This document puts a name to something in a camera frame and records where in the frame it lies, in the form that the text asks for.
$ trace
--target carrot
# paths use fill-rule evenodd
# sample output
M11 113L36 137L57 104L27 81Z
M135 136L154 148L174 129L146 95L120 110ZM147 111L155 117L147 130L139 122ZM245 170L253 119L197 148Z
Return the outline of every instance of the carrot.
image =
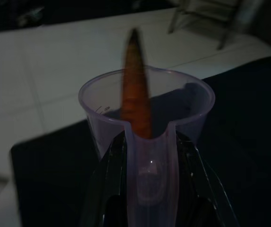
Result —
M152 138L150 99L139 35L133 29L127 45L122 79L121 119L144 139Z

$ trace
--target measuring cup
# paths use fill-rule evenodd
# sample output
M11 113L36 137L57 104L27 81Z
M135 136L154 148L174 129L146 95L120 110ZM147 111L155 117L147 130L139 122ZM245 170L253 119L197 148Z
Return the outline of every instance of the measuring cup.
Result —
M152 132L146 140L119 119L123 70L98 76L79 92L96 151L101 159L112 139L125 131L127 142L127 215L129 227L172 227L178 204L176 134L194 143L215 102L203 81L176 71L146 67Z

